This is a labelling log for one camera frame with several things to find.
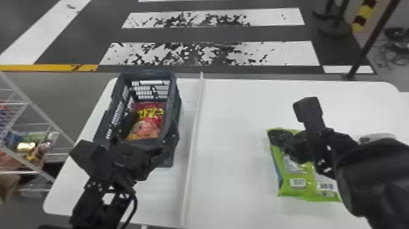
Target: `white stripe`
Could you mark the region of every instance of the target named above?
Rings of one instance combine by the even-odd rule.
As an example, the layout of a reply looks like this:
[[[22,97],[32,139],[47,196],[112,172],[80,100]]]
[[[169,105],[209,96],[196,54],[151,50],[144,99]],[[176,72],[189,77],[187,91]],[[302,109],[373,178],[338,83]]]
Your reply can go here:
[[[311,41],[265,41],[112,43],[100,65],[319,66],[320,63]]]
[[[0,55],[0,65],[32,65],[90,0],[61,0]]]
[[[299,8],[131,13],[123,29],[214,26],[303,26]]]
[[[348,73],[349,70],[351,70],[352,66],[351,65],[326,65],[323,66],[324,72],[328,74],[342,74],[342,73]],[[374,74],[374,70],[372,67],[365,65],[359,67],[357,74]]]

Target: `white wire rack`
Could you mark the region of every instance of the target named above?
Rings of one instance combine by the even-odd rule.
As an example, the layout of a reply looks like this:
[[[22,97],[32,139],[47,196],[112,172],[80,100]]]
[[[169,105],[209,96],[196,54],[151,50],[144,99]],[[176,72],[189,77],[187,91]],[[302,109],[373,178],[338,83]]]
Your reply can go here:
[[[12,149],[6,144],[11,132],[43,133],[36,147],[46,143],[47,150],[41,151],[40,155],[40,150],[36,149],[38,155],[29,155],[26,151]],[[74,141],[0,72],[0,153],[13,161],[13,166],[8,166],[2,164],[0,157],[0,175],[40,175],[54,182],[55,178],[45,171],[46,165],[64,162],[73,146]]]

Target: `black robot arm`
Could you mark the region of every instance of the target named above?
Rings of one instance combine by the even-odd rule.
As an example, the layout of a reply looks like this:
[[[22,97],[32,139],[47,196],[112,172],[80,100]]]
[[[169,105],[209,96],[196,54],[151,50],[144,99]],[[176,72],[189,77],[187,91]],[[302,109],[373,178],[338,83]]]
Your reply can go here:
[[[358,144],[327,128],[316,97],[293,107],[306,130],[291,158],[313,161],[317,173],[335,179],[345,207],[373,228],[409,228],[409,146],[392,138]]]

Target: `snack bag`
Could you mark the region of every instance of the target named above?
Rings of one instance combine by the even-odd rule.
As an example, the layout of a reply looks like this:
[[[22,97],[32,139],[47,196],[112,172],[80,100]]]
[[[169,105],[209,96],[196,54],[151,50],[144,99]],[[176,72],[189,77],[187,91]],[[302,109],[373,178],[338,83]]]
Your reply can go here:
[[[165,102],[135,103],[133,112],[138,114],[138,120],[127,136],[127,140],[159,137],[165,106]]]
[[[270,130],[286,130],[293,135],[299,132],[280,128],[269,129],[267,132]],[[340,201],[337,182],[317,174],[312,162],[298,164],[272,143],[270,149],[278,175],[278,196],[292,196],[313,202]]]

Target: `yellow and black stripe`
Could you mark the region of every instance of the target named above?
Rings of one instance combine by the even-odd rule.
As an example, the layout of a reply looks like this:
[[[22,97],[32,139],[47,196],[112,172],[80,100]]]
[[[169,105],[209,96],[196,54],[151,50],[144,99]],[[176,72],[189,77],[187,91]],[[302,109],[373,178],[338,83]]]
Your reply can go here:
[[[0,65],[0,71],[38,71],[38,72],[87,72],[96,71],[98,65]]]
[[[375,6],[378,3],[377,0],[364,0],[359,8],[358,14],[352,23],[352,30],[354,32],[362,31],[365,27],[365,23],[369,20],[374,12]]]

